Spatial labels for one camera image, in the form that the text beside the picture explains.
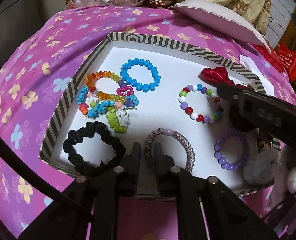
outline black scrunchie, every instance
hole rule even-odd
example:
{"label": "black scrunchie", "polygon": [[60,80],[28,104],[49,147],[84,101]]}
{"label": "black scrunchie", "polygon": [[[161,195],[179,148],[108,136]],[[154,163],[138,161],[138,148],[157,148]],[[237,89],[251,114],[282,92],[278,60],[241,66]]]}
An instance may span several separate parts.
{"label": "black scrunchie", "polygon": [[[84,137],[92,138],[95,133],[100,134],[101,140],[110,144],[116,151],[116,156],[105,165],[101,161],[99,167],[94,167],[84,161],[83,157],[78,154],[73,147],[77,143],[82,143]],[[113,137],[106,129],[106,125],[102,122],[87,122],[86,127],[80,128],[78,131],[71,130],[68,133],[68,139],[64,141],[64,152],[68,153],[68,160],[75,166],[80,174],[87,177],[97,177],[102,175],[105,171],[119,165],[122,157],[126,153],[126,148],[122,145],[119,138]]]}

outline pink heart charm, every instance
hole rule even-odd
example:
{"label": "pink heart charm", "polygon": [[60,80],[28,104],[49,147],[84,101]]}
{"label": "pink heart charm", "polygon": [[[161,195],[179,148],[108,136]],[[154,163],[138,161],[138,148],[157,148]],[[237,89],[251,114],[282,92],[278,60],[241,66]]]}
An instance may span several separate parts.
{"label": "pink heart charm", "polygon": [[131,86],[126,86],[124,88],[118,88],[117,94],[120,96],[131,96],[134,94],[134,89]]}

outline screw head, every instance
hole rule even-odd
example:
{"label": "screw head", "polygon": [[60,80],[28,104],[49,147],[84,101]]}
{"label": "screw head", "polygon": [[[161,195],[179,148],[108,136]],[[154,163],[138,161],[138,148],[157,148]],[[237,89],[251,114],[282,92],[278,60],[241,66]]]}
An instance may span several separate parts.
{"label": "screw head", "polygon": [[208,181],[211,183],[211,184],[216,184],[219,180],[216,176],[210,176],[208,177]]}
{"label": "screw head", "polygon": [[87,180],[87,178],[86,178],[85,176],[78,176],[78,177],[76,178],[76,181],[77,181],[78,183],[84,183],[86,180]]}
{"label": "screw head", "polygon": [[117,167],[114,167],[114,168],[113,168],[113,171],[116,172],[116,173],[121,173],[121,172],[123,172],[124,170],[125,170],[125,168],[122,167],[122,166],[117,166]]}
{"label": "screw head", "polygon": [[178,172],[181,171],[181,168],[178,167],[178,166],[172,166],[172,167],[170,168],[170,171],[173,172],[173,173],[178,173]]}

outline bed sheet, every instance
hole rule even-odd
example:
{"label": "bed sheet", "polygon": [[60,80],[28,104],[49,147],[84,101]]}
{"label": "bed sheet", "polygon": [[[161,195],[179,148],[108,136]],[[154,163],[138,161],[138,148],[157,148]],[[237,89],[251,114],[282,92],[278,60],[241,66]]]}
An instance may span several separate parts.
{"label": "bed sheet", "polygon": [[[274,94],[293,104],[296,96],[286,73],[264,58],[180,14],[167,9],[88,7],[55,14],[24,41],[0,70],[0,136],[40,177],[63,191],[73,179],[38,159],[49,119],[67,83],[96,45],[110,32],[143,33],[188,42],[239,62],[251,57],[274,86]],[[245,198],[258,214],[270,188]],[[18,237],[51,203],[0,159],[0,219]]]}

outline blue beaded bracelet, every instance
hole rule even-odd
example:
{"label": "blue beaded bracelet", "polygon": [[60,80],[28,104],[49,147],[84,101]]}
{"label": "blue beaded bracelet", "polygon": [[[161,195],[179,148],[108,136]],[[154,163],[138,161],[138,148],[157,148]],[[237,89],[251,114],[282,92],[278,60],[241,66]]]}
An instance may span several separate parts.
{"label": "blue beaded bracelet", "polygon": [[[153,77],[153,83],[148,84],[142,84],[138,82],[136,79],[133,79],[128,74],[128,69],[131,69],[133,65],[140,65],[140,66],[146,66],[148,70],[152,73]],[[137,91],[142,90],[143,92],[147,93],[149,90],[153,91],[156,87],[160,84],[161,77],[159,76],[159,72],[157,71],[157,68],[153,66],[152,63],[150,63],[149,60],[144,60],[143,58],[138,59],[137,57],[133,60],[130,59],[128,62],[123,64],[121,66],[120,76],[122,77],[122,80],[126,82],[127,85],[131,85],[136,88]]]}

